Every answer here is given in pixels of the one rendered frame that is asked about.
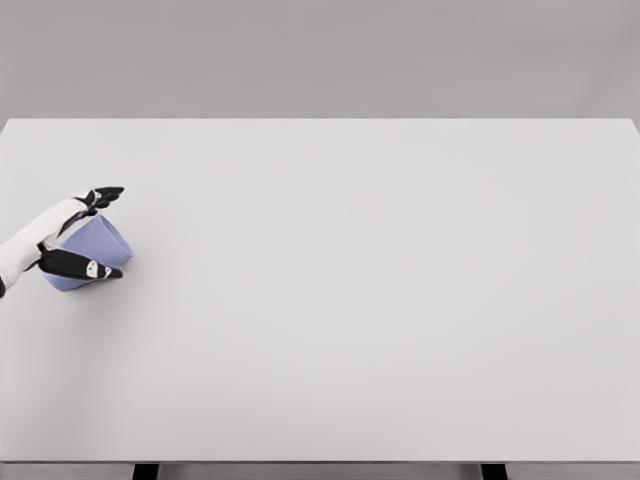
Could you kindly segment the lavender blue cup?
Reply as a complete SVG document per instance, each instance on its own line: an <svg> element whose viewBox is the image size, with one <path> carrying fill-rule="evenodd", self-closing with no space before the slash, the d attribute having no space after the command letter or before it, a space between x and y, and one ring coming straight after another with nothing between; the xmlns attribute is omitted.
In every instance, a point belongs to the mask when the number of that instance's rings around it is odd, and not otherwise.
<svg viewBox="0 0 640 480"><path fill-rule="evenodd" d="M56 245L98 263L120 268L134 254L116 227L103 215L96 215Z"/></svg>

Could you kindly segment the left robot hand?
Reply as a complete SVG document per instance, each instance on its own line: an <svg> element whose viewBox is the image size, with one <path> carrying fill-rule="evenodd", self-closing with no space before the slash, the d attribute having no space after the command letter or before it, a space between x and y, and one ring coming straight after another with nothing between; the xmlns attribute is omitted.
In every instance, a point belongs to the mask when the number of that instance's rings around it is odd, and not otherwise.
<svg viewBox="0 0 640 480"><path fill-rule="evenodd" d="M25 238L36 247L37 256L23 273L37 266L45 273L75 280L122 278L123 272L119 268L112 269L88 257L57 249L54 244L73 224L96 216L100 210L118 200L124 191L122 186L92 188L56 203L31 220L14 235Z"/></svg>

